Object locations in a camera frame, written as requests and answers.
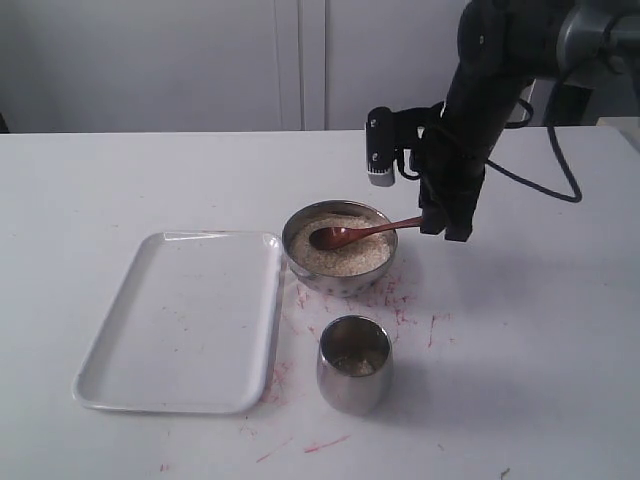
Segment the metal bowl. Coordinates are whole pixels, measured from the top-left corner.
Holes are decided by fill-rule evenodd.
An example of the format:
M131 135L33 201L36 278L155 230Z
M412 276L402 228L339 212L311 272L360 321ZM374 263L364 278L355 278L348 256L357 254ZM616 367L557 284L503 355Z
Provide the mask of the metal bowl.
M291 256L291 243L296 234L315 220L319 215L331 213L334 215L352 215L364 217L374 225L390 223L389 219L375 208L362 203L348 200L328 200L314 203L296 212L284 226L282 240L284 250L289 260L289 266L298 279L309 288L326 295L336 297L351 297L364 292L377 280L382 278L391 267L398 248L398 234L394 231L384 232L391 248L391 255L386 262L369 272L345 277L331 276L309 271L297 263Z

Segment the spoon handle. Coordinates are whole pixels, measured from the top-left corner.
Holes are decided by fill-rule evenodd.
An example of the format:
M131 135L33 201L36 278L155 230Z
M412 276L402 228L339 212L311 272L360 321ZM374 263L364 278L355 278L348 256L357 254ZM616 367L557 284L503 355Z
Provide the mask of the spoon handle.
M419 227L421 224L422 224L422 217L414 217L414 218L408 218L407 220L401 220L400 222L386 223L384 225L378 225L377 227L369 227L363 230L366 230L367 234L371 235L373 233L386 232L387 230Z

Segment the cabinet door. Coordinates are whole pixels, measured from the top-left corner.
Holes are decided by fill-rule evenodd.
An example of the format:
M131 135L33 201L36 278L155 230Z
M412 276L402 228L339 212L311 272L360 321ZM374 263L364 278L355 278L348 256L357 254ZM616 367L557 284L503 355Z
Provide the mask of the cabinet door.
M302 0L305 127L360 129L376 106L443 100L458 64L464 6L463 0Z
M297 0L14 0L0 43L13 131L301 127Z

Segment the wooden spoon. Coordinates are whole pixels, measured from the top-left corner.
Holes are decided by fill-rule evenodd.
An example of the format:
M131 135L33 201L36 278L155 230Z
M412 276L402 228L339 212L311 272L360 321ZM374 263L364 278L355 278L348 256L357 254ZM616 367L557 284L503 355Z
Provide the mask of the wooden spoon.
M377 227L369 228L346 228L346 227L325 227L311 232L309 243L317 250L335 250L350 243L356 242L373 235L374 233L386 232L387 230L397 230L399 228L419 227L422 217L409 218L395 223L385 223Z

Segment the white tray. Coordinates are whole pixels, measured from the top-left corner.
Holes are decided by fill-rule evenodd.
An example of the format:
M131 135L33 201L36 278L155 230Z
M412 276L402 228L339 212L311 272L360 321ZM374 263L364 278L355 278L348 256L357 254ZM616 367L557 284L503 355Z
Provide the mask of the white tray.
M268 233L159 233L133 261L78 376L85 407L235 413L264 390L282 244Z

